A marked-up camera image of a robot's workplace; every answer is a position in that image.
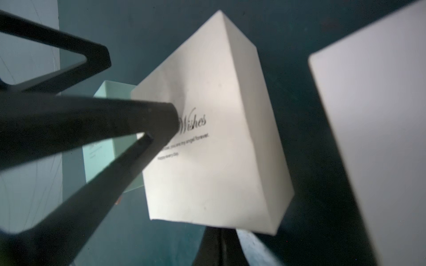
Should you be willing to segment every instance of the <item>box side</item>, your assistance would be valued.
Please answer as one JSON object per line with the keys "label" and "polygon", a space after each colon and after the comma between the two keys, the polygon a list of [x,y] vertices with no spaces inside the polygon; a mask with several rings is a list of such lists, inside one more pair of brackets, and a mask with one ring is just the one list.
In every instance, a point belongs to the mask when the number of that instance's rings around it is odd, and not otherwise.
{"label": "box side", "polygon": [[102,82],[101,86],[99,87],[99,89],[95,92],[95,94],[93,95],[93,97],[95,98],[106,98],[107,97],[107,84],[109,81],[105,80],[104,82]]}
{"label": "box side", "polygon": [[[104,81],[102,85],[105,90],[106,98],[121,99],[121,100],[130,100],[131,99],[130,93],[136,87],[135,85],[109,81],[109,80]],[[136,134],[113,138],[112,143],[114,145],[114,158],[117,158],[118,156],[120,156],[135,142],[136,142]],[[144,179],[141,172],[132,181],[132,183],[126,188],[124,192],[137,189],[143,185],[144,185]]]}
{"label": "box side", "polygon": [[224,18],[271,230],[276,232],[294,195],[293,186],[256,47],[226,16]]}
{"label": "box side", "polygon": [[[273,233],[220,11],[146,77],[132,99],[182,100],[182,121],[202,119],[144,169],[151,219]],[[193,142],[200,136],[206,138]]]}

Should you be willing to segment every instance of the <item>gray surface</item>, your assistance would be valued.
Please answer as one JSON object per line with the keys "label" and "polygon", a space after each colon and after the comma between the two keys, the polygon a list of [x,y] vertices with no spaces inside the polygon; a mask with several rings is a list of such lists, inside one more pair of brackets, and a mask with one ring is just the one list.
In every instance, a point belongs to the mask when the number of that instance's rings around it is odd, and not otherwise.
{"label": "gray surface", "polygon": [[[56,0],[1,0],[0,9],[58,29]],[[16,84],[59,69],[59,49],[0,33],[0,77]],[[0,229],[20,232],[62,202],[62,156],[0,172]]]}
{"label": "gray surface", "polygon": [[426,264],[426,1],[310,63],[382,265]]}

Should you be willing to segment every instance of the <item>dark teal background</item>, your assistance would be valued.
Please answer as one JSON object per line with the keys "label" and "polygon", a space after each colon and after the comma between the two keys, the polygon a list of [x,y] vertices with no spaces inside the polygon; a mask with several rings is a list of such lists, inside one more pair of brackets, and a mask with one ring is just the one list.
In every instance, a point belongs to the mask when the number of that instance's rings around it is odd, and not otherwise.
{"label": "dark teal background", "polygon": [[[408,2],[58,0],[60,30],[105,45],[112,61],[63,94],[92,96],[104,80],[138,84],[221,9],[258,49],[296,190],[278,235],[258,238],[287,265],[374,264],[308,56]],[[61,52],[61,66],[78,58]],[[63,154],[64,199],[85,183],[83,167],[81,149]],[[75,264],[190,265],[203,230],[149,221],[137,189],[113,207]]]}

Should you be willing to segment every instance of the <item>light green card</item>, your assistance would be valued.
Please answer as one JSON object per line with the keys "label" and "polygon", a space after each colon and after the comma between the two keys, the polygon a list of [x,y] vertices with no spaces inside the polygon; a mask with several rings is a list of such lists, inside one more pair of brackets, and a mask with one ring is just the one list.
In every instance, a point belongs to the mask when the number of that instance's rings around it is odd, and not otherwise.
{"label": "light green card", "polygon": [[[135,85],[114,81],[104,81],[93,97],[108,99],[130,100],[130,92]],[[136,141],[136,134],[124,137],[115,137],[83,146],[84,171],[88,183],[116,157],[122,154]],[[142,173],[126,188],[124,192],[144,185]]]}

